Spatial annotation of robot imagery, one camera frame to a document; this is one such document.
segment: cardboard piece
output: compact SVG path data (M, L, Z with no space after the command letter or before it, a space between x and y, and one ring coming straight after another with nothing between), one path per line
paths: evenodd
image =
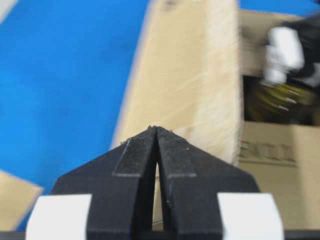
M320 128L246 122L239 167L272 193L285 229L320 229Z
M14 231L43 188L0 170L0 231Z
M113 146L162 126L235 163L242 129L235 0L153 0Z
M0 1L0 24L7 17L11 9L15 6L18 0L1 0Z

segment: black object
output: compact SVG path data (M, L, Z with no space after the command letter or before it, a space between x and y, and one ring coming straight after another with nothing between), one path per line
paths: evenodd
M152 231L156 163L163 232ZM221 240L218 192L259 189L248 173L154 126L62 175L51 194L92 194L88 240ZM318 231L285 234L288 240L320 239ZM24 234L0 233L0 240L13 239Z

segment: open cardboard box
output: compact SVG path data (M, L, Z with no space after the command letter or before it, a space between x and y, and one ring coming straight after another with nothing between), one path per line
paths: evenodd
M301 18L248 10L240 10L239 18L241 73L260 77L268 30ZM262 192L273 194L286 230L320 229L319 137L318 127L244 123L238 167L254 176ZM155 191L154 229L160 230L159 185Z

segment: blue surface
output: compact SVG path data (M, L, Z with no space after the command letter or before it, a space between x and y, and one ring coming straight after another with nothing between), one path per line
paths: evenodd
M1 169L48 194L58 176L108 151L146 6L19 1L0 25ZM300 16L316 9L307 0L241 7Z
M243 9L308 16L320 10L312 0L240 0Z

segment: white object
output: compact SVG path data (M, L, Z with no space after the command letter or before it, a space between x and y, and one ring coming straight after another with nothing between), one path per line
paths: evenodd
M277 49L274 46L265 47L266 67L263 69L264 79L260 82L266 86L285 84L287 74L280 63Z
M223 240L284 240L280 214L269 193L218 193Z
M40 196L26 227L26 240L85 240L91 194Z
M298 71L305 65L305 57L298 32L289 27L272 28L268 33L270 44L276 49L284 72Z

